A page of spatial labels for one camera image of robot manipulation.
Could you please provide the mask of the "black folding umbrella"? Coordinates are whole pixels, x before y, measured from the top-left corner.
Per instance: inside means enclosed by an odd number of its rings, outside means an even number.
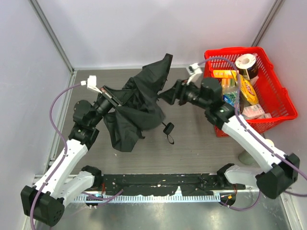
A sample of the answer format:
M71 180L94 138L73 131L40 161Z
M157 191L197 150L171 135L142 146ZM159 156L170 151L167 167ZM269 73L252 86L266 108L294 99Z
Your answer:
M131 152L137 141L144 138L143 131L155 129L164 121L165 114L157 104L158 93L167 81L172 59L171 54L165 54L162 60L143 66L122 87L132 96L104 116L114 149Z

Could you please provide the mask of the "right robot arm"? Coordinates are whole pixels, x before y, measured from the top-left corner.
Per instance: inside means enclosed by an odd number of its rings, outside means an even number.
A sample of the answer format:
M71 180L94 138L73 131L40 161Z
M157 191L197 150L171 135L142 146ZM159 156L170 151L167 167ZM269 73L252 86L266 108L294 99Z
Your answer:
M252 156L259 169L230 164L224 172L229 183L257 187L265 196L275 199L297 181L300 159L271 145L242 115L237 115L237 110L223 100L217 79L204 78L200 87L188 80L177 80L159 97L170 105L179 100L180 105L189 102L204 109L211 124L232 137Z

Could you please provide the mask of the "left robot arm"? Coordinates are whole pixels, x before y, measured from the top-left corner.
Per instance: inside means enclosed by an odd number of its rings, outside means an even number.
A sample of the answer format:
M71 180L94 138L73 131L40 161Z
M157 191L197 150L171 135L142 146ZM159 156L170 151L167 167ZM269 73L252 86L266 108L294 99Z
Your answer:
M98 93L94 104L79 101L74 108L74 126L66 140L56 129L64 142L64 147L46 173L32 186L21 190L23 211L29 217L32 230L36 221L50 227L55 226L64 214L65 208L83 191L102 184L102 172L86 166L81 172L67 182L67 178L80 159L92 147L99 131L96 125L111 108L119 103L104 87L87 86L87 89Z

